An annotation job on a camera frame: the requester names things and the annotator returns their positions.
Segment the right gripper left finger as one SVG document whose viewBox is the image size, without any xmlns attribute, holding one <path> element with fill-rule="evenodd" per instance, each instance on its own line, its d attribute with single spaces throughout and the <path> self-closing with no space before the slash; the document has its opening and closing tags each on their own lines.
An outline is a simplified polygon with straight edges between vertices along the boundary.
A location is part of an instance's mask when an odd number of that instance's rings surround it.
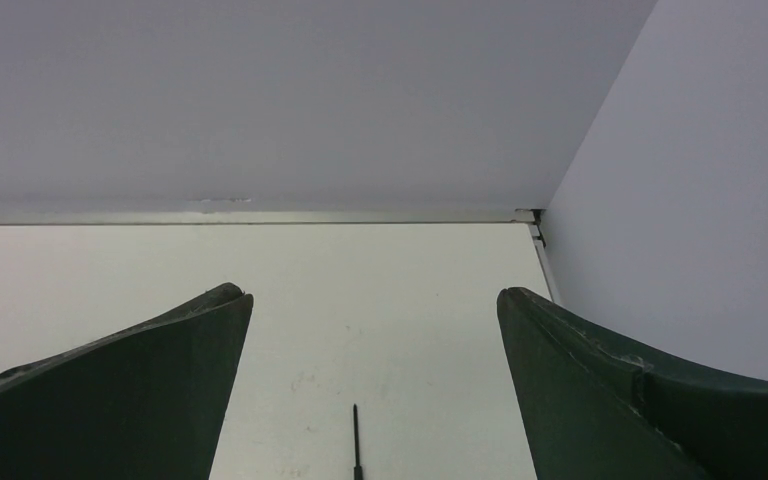
<svg viewBox="0 0 768 480">
<path fill-rule="evenodd" d="M 0 373 L 0 479 L 206 479 L 254 306 L 224 283 Z"/>
</svg>

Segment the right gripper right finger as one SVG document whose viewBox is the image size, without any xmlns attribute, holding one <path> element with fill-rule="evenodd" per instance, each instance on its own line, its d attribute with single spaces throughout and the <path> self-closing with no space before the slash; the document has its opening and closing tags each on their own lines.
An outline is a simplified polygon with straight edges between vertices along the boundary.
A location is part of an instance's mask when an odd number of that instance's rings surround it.
<svg viewBox="0 0 768 480">
<path fill-rule="evenodd" d="M 768 479 L 768 381 L 706 367 L 523 287 L 497 317 L 540 479 Z"/>
</svg>

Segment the orange handled screwdriver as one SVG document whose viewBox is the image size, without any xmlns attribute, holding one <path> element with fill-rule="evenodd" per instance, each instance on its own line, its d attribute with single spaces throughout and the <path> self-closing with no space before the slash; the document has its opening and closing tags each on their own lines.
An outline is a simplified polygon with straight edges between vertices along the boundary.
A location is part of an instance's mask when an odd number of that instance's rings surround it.
<svg viewBox="0 0 768 480">
<path fill-rule="evenodd" d="M 364 471 L 361 462 L 360 452 L 360 438 L 359 438 L 359 412 L 358 405 L 352 406 L 352 426 L 353 426 L 353 452 L 354 452 L 354 467 L 353 467 L 353 479 L 364 480 Z"/>
</svg>

